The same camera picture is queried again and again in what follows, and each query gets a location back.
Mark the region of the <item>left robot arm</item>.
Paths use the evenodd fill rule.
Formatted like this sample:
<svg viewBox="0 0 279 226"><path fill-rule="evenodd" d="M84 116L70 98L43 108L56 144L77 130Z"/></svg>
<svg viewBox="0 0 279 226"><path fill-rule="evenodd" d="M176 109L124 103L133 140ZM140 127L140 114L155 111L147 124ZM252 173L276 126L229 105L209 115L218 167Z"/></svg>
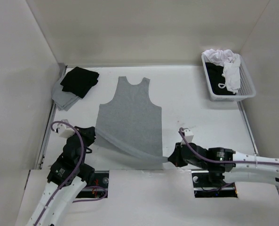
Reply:
<svg viewBox="0 0 279 226"><path fill-rule="evenodd" d="M72 127L57 122L55 132L66 139L62 153L52 164L44 192L27 222L29 226L59 226L76 196L94 183L95 169L85 163L85 155L95 141L95 128Z"/></svg>

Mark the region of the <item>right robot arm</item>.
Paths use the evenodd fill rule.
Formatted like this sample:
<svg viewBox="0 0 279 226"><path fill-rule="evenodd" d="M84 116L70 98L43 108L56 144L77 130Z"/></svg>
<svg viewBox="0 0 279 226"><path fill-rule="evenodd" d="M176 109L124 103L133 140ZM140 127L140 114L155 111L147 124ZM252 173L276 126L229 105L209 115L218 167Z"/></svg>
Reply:
<svg viewBox="0 0 279 226"><path fill-rule="evenodd" d="M222 187L234 182L266 183L279 187L279 159L247 155L232 149L205 149L194 143L176 143L168 161L176 167L193 165L208 174L211 187Z"/></svg>

